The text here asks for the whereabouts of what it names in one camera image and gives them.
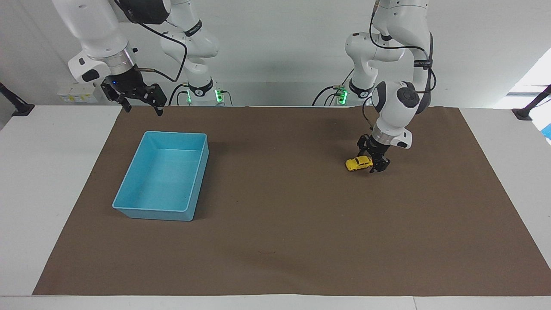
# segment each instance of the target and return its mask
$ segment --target black clamp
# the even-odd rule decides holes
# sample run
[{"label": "black clamp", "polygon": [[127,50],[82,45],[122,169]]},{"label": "black clamp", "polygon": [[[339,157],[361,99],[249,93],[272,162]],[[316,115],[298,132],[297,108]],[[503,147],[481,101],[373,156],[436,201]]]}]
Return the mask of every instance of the black clamp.
[{"label": "black clamp", "polygon": [[158,84],[151,86],[144,85],[140,88],[135,88],[127,92],[118,93],[112,86],[112,82],[105,79],[101,83],[101,89],[109,101],[115,101],[122,105],[125,112],[129,113],[132,110],[132,105],[128,101],[130,99],[138,99],[143,103],[147,103],[155,109],[157,116],[163,115],[163,107],[166,103],[166,96]]},{"label": "black clamp", "polygon": [[360,149],[358,157],[368,153],[373,160],[373,168],[369,171],[370,173],[383,172],[390,165],[390,159],[385,157],[385,153],[390,146],[378,143],[372,136],[362,135],[358,140],[358,148]]},{"label": "black clamp", "polygon": [[427,60],[415,60],[413,62],[413,67],[414,68],[425,68],[425,69],[429,69],[429,68],[432,68],[433,67],[433,60],[432,59],[427,59]]},{"label": "black clamp", "polygon": [[199,20],[197,22],[197,24],[195,26],[193,26],[190,30],[188,31],[184,31],[183,33],[186,35],[186,37],[190,37],[196,33],[199,32],[199,30],[201,30],[201,28],[203,28],[203,22],[201,20]]}]

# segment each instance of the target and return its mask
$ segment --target yellow toy car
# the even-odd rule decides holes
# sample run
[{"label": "yellow toy car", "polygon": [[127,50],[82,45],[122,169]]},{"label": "yellow toy car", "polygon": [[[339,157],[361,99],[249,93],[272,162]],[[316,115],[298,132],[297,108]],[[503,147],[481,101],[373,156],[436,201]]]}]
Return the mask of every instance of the yellow toy car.
[{"label": "yellow toy car", "polygon": [[360,156],[346,161],[348,171],[356,171],[373,167],[373,161],[368,156]]}]

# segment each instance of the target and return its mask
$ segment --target brown paper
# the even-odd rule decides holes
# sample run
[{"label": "brown paper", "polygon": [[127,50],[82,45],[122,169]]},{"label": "brown paper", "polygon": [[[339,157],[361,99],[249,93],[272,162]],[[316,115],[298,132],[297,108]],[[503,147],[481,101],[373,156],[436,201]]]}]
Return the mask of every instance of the brown paper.
[{"label": "brown paper", "polygon": [[[34,294],[551,295],[459,110],[430,108],[409,129],[413,148],[391,148],[389,169],[369,174],[344,166],[369,131],[360,108],[121,113]],[[208,135],[192,222],[111,207],[148,130]]]}]

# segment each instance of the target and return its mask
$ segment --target blue plastic bin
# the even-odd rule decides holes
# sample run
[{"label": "blue plastic bin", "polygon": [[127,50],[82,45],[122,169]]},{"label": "blue plastic bin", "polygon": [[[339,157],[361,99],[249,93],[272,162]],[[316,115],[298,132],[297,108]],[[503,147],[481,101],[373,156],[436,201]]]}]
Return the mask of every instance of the blue plastic bin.
[{"label": "blue plastic bin", "polygon": [[204,133],[146,132],[113,208],[131,218],[193,220],[208,155]]},{"label": "blue plastic bin", "polygon": [[551,140],[551,124],[549,124],[547,127],[545,127],[542,130],[542,133],[547,139]]}]

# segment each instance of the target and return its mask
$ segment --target black mount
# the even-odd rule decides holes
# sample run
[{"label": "black mount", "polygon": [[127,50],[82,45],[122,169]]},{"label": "black mount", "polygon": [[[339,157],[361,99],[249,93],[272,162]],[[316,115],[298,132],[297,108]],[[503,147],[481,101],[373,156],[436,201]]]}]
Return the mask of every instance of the black mount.
[{"label": "black mount", "polygon": [[524,109],[513,109],[515,116],[521,121],[531,121],[530,112],[532,109],[538,106],[543,99],[547,98],[551,94],[551,85],[547,88],[530,103]]},{"label": "black mount", "polygon": [[6,88],[2,83],[0,83],[0,93],[2,93],[17,109],[12,116],[27,116],[35,107],[34,104],[28,104],[19,96],[12,93],[12,91]]}]

